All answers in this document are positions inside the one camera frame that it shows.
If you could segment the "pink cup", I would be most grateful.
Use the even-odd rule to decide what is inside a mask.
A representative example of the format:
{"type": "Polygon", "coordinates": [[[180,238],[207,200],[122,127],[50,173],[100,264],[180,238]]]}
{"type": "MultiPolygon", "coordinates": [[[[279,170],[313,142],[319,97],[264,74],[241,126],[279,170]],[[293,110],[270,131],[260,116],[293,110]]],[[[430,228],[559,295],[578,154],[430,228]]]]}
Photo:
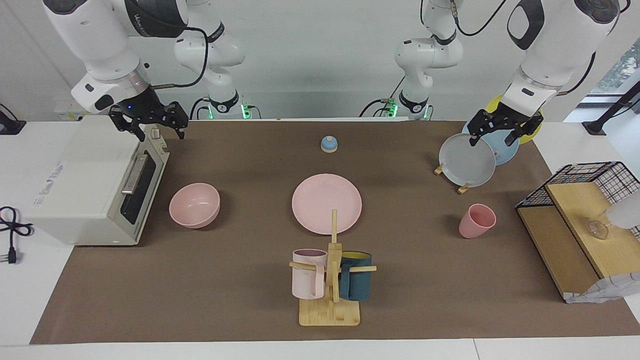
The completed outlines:
{"type": "Polygon", "coordinates": [[[462,217],[458,231],[465,239],[475,239],[491,230],[497,223],[494,210],[483,204],[474,203],[462,217]]]}

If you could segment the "black stand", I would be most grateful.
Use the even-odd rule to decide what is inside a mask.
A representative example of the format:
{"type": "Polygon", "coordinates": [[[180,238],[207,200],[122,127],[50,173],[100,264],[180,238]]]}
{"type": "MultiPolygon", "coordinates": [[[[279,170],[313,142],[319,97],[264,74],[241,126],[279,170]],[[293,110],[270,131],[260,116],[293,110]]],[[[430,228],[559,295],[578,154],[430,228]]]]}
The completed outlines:
{"type": "Polygon", "coordinates": [[[640,101],[640,80],[638,80],[625,94],[623,94],[616,103],[611,105],[599,118],[594,121],[583,121],[582,126],[586,132],[592,136],[606,136],[603,128],[604,125],[614,116],[622,114],[624,108],[629,102],[635,98],[640,101]]]}

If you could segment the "light blue plate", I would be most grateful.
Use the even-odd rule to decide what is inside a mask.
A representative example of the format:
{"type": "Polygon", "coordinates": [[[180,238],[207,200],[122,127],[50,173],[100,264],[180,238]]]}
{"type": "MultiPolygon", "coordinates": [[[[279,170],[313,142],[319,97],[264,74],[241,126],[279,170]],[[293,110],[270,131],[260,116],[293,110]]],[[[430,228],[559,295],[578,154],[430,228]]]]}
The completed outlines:
{"type": "Polygon", "coordinates": [[[519,141],[516,140],[511,145],[505,143],[506,137],[510,134],[510,130],[496,130],[483,136],[476,146],[471,147],[471,155],[468,158],[468,165],[474,167],[487,167],[491,164],[489,161],[489,148],[492,150],[494,164],[502,166],[509,162],[519,150],[519,141]]]}

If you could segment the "wooden plate rack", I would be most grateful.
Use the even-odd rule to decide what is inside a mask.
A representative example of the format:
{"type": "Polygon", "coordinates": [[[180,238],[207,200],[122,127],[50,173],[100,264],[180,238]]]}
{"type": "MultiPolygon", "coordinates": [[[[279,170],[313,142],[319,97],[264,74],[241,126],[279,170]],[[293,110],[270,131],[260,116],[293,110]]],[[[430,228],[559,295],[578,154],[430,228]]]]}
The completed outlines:
{"type": "Polygon", "coordinates": [[[436,176],[444,175],[452,184],[458,186],[456,192],[459,195],[467,193],[471,187],[470,182],[461,178],[452,168],[448,166],[448,164],[446,164],[446,162],[441,162],[441,164],[439,164],[439,166],[434,169],[433,173],[436,176]]]}

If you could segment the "wooden two-tier shelf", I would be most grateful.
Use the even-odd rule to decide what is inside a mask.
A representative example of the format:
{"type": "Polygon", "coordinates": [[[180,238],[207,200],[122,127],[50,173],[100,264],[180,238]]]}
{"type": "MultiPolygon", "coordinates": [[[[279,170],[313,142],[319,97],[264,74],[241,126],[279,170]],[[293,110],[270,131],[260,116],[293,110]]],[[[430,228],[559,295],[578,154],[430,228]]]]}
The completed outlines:
{"type": "Polygon", "coordinates": [[[534,244],[561,296],[582,294],[599,280],[640,271],[640,243],[583,246],[571,232],[566,232],[558,237],[544,237],[534,244]]]}

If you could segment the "clear glass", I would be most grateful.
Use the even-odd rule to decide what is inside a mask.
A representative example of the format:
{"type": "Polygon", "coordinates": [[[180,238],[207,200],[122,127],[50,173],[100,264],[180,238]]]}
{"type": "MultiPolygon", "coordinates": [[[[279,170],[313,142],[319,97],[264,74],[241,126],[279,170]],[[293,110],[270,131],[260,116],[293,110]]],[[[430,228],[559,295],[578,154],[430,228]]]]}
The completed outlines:
{"type": "Polygon", "coordinates": [[[587,222],[590,234],[596,239],[606,240],[610,237],[610,225],[599,219],[590,219],[587,222]]]}

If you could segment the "dark blue mug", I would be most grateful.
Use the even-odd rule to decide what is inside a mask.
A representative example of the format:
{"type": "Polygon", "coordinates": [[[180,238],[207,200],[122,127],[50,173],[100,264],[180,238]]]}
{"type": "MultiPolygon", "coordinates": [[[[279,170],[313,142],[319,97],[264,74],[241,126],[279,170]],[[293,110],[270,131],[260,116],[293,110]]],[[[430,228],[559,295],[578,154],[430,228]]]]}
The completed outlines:
{"type": "Polygon", "coordinates": [[[365,251],[342,252],[338,274],[338,291],[341,299],[360,302],[370,297],[371,272],[350,272],[350,269],[371,266],[372,262],[372,255],[365,251]]]}

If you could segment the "brown table mat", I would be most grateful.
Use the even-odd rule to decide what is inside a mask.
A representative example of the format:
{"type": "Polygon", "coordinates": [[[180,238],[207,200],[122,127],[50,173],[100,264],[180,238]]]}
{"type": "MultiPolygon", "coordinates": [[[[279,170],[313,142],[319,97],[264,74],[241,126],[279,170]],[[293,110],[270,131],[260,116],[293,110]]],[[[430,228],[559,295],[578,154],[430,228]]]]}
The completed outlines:
{"type": "Polygon", "coordinates": [[[77,247],[30,342],[291,341],[640,335],[624,300],[567,304],[516,212],[550,176],[535,144],[466,194],[433,171],[461,121],[196,121],[170,158],[135,247],[77,247]],[[338,150],[323,152],[323,137],[338,150]],[[302,180],[338,174],[362,197],[337,239],[372,255],[371,296],[357,326],[300,326],[291,294],[295,249],[326,249],[291,209],[302,180]],[[221,197],[202,228],[169,204],[192,183],[221,197]],[[496,225],[458,226],[473,204],[496,225]]]}

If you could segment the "white toaster oven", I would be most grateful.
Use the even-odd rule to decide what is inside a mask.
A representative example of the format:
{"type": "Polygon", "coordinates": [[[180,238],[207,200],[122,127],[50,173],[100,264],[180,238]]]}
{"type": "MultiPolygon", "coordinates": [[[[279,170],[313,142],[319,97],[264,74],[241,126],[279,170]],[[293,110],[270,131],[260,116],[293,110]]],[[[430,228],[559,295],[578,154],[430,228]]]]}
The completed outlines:
{"type": "Polygon", "coordinates": [[[85,117],[25,218],[71,246],[137,245],[169,159],[160,128],[140,129],[144,141],[105,115],[85,117]]]}

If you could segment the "pink bowl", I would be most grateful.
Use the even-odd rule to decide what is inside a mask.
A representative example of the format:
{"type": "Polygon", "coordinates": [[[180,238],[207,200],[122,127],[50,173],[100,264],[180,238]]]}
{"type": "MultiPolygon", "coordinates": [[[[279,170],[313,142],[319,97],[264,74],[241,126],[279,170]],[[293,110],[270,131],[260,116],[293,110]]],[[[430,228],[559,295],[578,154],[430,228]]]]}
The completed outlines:
{"type": "Polygon", "coordinates": [[[171,219],[178,225],[188,229],[201,229],[218,217],[221,196],[208,183],[192,183],[174,194],[168,210],[171,219]]]}

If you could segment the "window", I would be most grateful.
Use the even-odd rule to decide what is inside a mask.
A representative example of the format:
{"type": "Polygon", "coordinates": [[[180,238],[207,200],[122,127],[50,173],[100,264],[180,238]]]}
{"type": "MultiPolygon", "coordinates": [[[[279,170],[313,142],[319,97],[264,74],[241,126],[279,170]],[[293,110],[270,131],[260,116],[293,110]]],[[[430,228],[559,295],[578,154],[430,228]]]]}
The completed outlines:
{"type": "Polygon", "coordinates": [[[626,92],[626,83],[640,69],[640,38],[627,50],[602,77],[588,96],[617,95],[626,92]]]}

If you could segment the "grey plate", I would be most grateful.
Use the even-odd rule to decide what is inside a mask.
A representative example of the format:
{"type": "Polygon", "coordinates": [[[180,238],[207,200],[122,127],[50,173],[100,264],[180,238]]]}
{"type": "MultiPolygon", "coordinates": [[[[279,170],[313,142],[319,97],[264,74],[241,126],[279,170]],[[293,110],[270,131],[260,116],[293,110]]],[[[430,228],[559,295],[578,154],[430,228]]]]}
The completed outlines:
{"type": "Polygon", "coordinates": [[[442,143],[438,161],[442,173],[460,187],[475,188],[487,183],[494,175],[496,157],[493,148],[484,141],[472,146],[469,134],[454,134],[442,143]]]}

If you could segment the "yellow plate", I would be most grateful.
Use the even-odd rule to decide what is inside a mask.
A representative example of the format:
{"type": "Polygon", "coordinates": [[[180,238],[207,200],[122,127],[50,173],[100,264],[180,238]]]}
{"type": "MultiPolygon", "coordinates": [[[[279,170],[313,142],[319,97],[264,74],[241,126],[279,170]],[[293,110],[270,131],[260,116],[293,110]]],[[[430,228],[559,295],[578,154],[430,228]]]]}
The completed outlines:
{"type": "MultiPolygon", "coordinates": [[[[503,94],[495,96],[491,101],[489,101],[489,103],[487,103],[485,110],[489,113],[496,111],[496,109],[498,109],[498,104],[502,99],[502,97],[503,97],[503,94]]],[[[524,134],[522,137],[519,138],[520,145],[523,145],[529,141],[532,141],[532,139],[540,132],[542,128],[542,120],[544,120],[542,111],[537,111],[534,117],[532,118],[532,121],[534,121],[536,128],[532,134],[524,134]]]]}

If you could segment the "wooden mug tree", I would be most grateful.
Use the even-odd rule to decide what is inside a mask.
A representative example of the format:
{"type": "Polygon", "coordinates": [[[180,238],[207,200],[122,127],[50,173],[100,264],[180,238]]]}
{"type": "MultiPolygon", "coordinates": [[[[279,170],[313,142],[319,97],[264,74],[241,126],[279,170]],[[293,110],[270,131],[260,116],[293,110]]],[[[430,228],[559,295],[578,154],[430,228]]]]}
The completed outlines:
{"type": "Polygon", "coordinates": [[[326,265],[310,264],[291,260],[288,264],[293,269],[314,271],[313,286],[317,290],[323,270],[324,293],[318,299],[299,300],[298,323],[304,327],[316,326],[358,326],[361,323],[359,301],[342,299],[339,296],[339,274],[343,255],[343,245],[338,242],[338,210],[331,213],[331,241],[327,248],[326,265]]]}

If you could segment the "pink plate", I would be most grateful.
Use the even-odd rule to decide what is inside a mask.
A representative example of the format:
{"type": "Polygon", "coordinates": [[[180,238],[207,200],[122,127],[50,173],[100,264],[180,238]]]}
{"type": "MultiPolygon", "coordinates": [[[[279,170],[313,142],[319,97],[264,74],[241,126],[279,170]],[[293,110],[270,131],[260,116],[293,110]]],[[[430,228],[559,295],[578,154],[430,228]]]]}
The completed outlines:
{"type": "Polygon", "coordinates": [[[358,188],[337,174],[320,173],[300,182],[291,198],[297,222],[319,235],[331,235],[333,210],[337,210],[336,232],[354,226],[361,217],[363,202],[358,188]]]}

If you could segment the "black table clamp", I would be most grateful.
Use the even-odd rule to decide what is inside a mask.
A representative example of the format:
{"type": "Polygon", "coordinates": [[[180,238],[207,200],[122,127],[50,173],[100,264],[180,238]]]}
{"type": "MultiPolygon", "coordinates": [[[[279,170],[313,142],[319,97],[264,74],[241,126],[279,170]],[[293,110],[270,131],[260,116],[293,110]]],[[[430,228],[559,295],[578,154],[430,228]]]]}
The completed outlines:
{"type": "Polygon", "coordinates": [[[25,120],[18,119],[9,107],[0,102],[0,135],[18,135],[25,125],[25,120]]]}

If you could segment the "white socket box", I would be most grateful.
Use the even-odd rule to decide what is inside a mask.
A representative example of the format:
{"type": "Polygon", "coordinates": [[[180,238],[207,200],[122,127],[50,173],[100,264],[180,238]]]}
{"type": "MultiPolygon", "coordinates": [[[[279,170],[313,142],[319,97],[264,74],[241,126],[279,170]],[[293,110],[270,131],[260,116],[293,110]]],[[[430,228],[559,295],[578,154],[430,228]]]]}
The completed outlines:
{"type": "Polygon", "coordinates": [[[55,103],[55,115],[59,121],[82,121],[84,117],[89,116],[90,112],[80,106],[77,102],[59,101],[55,103]]]}

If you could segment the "pink mug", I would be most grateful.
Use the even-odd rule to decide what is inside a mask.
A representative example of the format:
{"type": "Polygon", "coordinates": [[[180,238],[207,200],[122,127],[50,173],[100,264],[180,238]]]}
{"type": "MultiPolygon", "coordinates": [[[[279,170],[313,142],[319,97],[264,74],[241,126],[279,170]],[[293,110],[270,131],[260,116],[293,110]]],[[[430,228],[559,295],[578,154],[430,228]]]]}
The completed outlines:
{"type": "Polygon", "coordinates": [[[311,269],[292,267],[291,292],[301,300],[317,300],[325,295],[325,270],[328,253],[321,249],[303,248],[292,252],[293,262],[311,265],[311,269]]]}

